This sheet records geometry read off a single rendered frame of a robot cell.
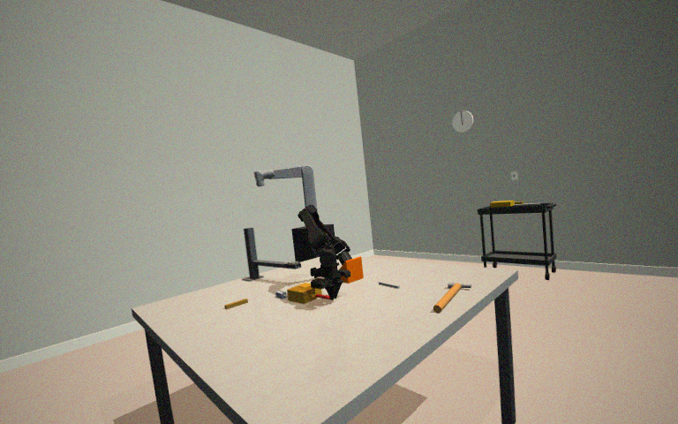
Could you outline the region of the hammer with orange handle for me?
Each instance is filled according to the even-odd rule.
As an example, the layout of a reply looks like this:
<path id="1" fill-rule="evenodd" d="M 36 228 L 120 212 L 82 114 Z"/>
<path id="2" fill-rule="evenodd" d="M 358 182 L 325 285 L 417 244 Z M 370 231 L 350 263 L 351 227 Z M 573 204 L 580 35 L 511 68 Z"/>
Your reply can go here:
<path id="1" fill-rule="evenodd" d="M 437 314 L 439 314 L 445 308 L 445 306 L 455 297 L 461 288 L 471 288 L 471 284 L 448 282 L 448 288 L 451 289 L 433 307 L 433 311 Z"/>

